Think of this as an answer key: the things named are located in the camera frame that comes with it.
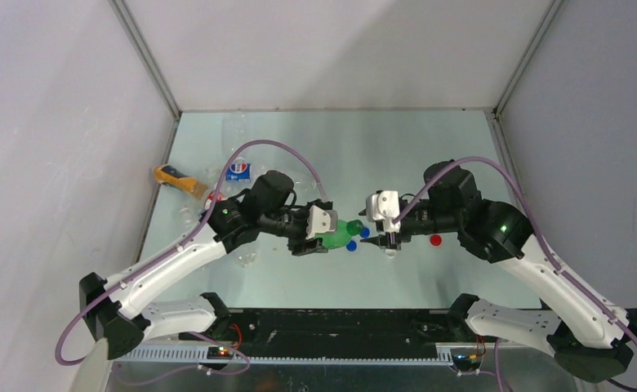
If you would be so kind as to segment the green bottle cap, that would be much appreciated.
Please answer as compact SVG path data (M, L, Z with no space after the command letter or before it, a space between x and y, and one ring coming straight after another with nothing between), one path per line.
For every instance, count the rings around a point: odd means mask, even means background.
M345 227L350 237L361 234L364 229L363 222L360 220L350 220L346 223Z

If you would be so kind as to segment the green plastic bottle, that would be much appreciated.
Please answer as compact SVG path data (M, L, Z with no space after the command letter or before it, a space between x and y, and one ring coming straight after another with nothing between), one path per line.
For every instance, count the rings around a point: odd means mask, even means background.
M346 220L339 220L336 231L333 234L320 234L318 238L323 240L323 245L331 251L333 249L343 248L354 237L350 237L346 230Z

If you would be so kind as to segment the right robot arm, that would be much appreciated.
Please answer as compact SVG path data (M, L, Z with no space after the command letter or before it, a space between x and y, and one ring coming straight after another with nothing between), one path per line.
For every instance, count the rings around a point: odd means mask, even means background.
M571 376L617 383L637 352L637 308L600 295L548 245L527 206L486 199L462 160L431 165L410 201L394 190L367 197L362 214L376 225L370 243L389 254L415 236L454 233L481 261L512 274L543 303L511 309L461 294L447 313L457 341L496 337L549 355Z

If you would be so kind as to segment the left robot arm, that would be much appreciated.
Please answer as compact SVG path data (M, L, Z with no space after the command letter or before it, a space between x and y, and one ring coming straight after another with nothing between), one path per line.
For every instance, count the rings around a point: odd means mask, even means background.
M199 224L167 250L108 278L84 276L78 289L81 318L95 340L106 341L107 358L119 359L155 337L202 332L216 341L227 336L229 310L217 294L157 299L195 270L253 243L260 234L285 238L293 256L327 252L321 237L337 229L333 204L317 199L292 206L287 199L293 192L289 176L268 171L240 195L211 205Z

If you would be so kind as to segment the red bottle cap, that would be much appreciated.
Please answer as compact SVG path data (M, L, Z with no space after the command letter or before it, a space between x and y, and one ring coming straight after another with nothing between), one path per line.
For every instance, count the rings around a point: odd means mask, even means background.
M440 245L442 244L442 241L443 241L443 240L442 240L442 238L441 238L441 236L440 236L440 235L438 235L438 234L432 234L432 235L429 237L429 241L430 241L430 244L431 244L432 246L434 246L434 247L438 247L438 246L440 246Z

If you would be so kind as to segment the clear crushed plastic bottle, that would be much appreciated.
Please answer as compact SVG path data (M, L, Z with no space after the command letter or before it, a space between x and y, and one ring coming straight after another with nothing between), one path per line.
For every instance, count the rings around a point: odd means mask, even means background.
M241 268L248 267L257 258L257 250L254 247L239 248L231 254L233 261Z

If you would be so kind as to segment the clear bottle with blue label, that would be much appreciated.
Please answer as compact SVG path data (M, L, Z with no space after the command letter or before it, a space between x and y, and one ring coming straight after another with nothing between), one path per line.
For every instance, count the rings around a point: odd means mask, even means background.
M296 191L305 192L317 188L315 179L309 173L267 167L256 161L248 162L240 158L224 171L221 192L237 193L241 189L249 188L258 177L271 170L287 175L294 182Z

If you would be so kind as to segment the orange bottle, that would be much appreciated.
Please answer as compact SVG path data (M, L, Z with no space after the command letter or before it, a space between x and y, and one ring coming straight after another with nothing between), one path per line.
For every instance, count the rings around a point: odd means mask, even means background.
M189 176L171 164L163 164L152 169L152 175L160 185L170 186L188 194L192 198L202 199L209 186L199 179Z

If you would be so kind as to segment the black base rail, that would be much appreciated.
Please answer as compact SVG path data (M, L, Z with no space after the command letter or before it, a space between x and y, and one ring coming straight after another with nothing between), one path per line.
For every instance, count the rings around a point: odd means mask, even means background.
M446 310L228 308L202 335L253 356L423 359L476 335Z

